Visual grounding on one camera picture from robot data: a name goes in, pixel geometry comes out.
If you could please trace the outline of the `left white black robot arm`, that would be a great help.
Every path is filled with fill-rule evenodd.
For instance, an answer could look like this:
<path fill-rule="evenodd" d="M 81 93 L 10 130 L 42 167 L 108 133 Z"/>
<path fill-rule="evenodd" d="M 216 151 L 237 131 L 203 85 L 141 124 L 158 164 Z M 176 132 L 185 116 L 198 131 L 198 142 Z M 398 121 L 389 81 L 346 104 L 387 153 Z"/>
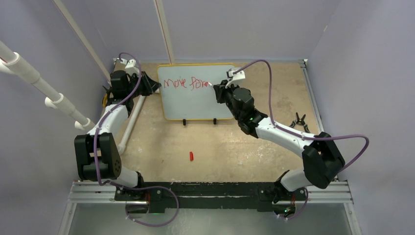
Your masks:
<path fill-rule="evenodd" d="M 79 178 L 116 184 L 127 188 L 133 200 L 146 194 L 142 175 L 123 166 L 114 135 L 121 129 L 134 108 L 134 98 L 153 94 L 161 87 L 145 71 L 116 70 L 110 74 L 111 86 L 106 89 L 105 113 L 98 124 L 74 139 Z"/>

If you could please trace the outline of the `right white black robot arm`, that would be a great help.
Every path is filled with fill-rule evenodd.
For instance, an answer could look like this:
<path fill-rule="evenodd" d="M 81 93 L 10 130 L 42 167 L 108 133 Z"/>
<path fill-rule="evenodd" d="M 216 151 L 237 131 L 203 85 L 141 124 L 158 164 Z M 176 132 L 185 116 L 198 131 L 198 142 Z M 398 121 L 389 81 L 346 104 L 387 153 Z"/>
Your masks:
<path fill-rule="evenodd" d="M 307 186 L 327 188 L 346 165 L 329 134 L 314 135 L 273 122 L 255 108 L 248 89 L 234 85 L 226 87 L 226 81 L 212 87 L 216 101 L 228 107 L 242 132 L 276 143 L 302 159 L 301 168 L 284 172 L 274 183 L 276 201 L 287 199 L 297 189 Z"/>

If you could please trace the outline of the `yellow framed whiteboard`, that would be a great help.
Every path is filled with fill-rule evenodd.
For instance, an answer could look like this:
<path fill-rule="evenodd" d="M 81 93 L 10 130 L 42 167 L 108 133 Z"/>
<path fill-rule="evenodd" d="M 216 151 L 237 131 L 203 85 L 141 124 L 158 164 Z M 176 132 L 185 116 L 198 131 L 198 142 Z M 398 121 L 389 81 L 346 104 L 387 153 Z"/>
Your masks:
<path fill-rule="evenodd" d="M 232 63 L 178 64 L 157 67 L 163 114 L 166 120 L 232 119 L 225 104 L 218 104 L 213 87 L 227 79 Z"/>

